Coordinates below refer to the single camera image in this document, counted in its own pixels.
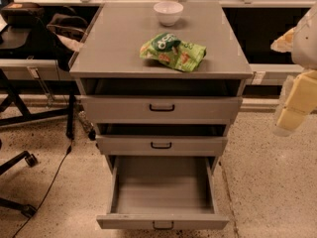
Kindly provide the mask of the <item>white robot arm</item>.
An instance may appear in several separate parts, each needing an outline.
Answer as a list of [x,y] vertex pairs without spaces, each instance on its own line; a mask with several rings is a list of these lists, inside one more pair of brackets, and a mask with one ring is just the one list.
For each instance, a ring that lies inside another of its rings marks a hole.
[[303,67],[296,77],[286,78],[275,109],[273,133],[286,137],[317,107],[317,4],[270,48],[291,53],[292,61]]

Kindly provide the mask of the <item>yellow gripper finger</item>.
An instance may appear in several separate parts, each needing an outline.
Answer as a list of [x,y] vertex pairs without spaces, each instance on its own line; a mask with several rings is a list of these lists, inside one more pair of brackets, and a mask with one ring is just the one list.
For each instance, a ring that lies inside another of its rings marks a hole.
[[282,36],[273,41],[270,48],[279,53],[291,53],[293,50],[294,29],[288,30]]
[[295,132],[317,107],[317,71],[304,70],[288,76],[282,86],[274,114],[273,133],[286,137]]

